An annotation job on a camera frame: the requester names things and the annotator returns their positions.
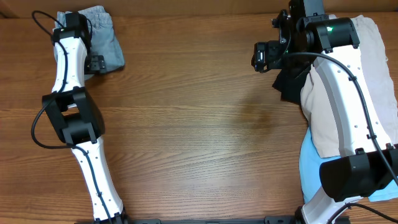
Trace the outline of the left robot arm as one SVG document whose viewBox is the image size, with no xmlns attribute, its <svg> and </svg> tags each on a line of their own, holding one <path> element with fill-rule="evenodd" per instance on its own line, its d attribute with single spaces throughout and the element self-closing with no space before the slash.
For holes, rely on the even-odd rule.
<svg viewBox="0 0 398 224">
<path fill-rule="evenodd" d="M 57 54 L 52 92 L 42 97 L 62 148 L 70 148 L 83 173 L 93 206 L 94 223 L 129 223 L 105 159 L 102 114 L 85 88 L 85 75 L 105 73 L 101 55 L 91 53 L 93 26 L 79 12 L 68 13 L 51 36 Z"/>
</svg>

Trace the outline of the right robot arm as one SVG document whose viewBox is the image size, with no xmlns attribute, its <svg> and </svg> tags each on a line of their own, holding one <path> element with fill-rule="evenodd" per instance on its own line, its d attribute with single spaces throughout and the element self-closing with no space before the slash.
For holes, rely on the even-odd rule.
<svg viewBox="0 0 398 224">
<path fill-rule="evenodd" d="M 321 186 L 292 216 L 266 223 L 348 223 L 343 212 L 397 181 L 397 146 L 379 122 L 361 68 L 360 40 L 353 21 L 332 19 L 321 1 L 296 0 L 272 20 L 279 39 L 254 46 L 252 66 L 278 69 L 290 80 L 315 69 L 335 119 L 340 158 L 320 166 Z"/>
</svg>

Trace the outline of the light blue denim shorts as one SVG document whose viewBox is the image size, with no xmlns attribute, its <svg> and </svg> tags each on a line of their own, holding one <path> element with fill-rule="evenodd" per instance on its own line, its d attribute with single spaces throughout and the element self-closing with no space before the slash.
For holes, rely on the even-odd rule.
<svg viewBox="0 0 398 224">
<path fill-rule="evenodd" d="M 114 31 L 113 21 L 103 6 L 93 6 L 78 11 L 91 21 L 88 29 L 93 27 L 91 38 L 93 55 L 104 57 L 106 73 L 121 70 L 125 66 L 125 59 Z"/>
</svg>

